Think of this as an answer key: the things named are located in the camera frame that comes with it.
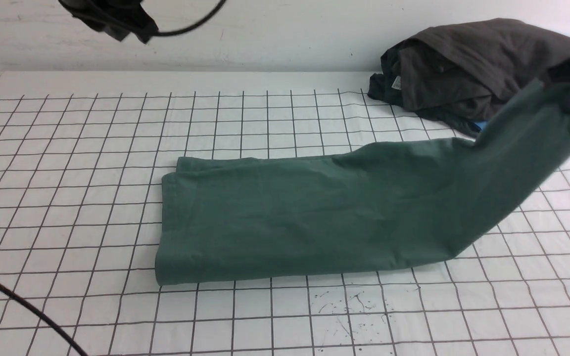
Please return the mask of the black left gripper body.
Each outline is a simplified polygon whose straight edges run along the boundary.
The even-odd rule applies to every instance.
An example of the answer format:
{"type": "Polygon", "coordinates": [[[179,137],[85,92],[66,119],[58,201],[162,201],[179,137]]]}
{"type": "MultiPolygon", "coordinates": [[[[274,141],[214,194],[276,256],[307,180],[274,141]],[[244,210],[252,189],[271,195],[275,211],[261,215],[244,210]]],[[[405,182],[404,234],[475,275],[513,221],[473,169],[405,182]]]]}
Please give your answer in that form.
{"type": "Polygon", "coordinates": [[[134,34],[141,43],[146,44],[159,29],[141,3],[141,0],[59,1],[73,18],[81,20],[97,33],[105,33],[119,42],[134,34]]]}

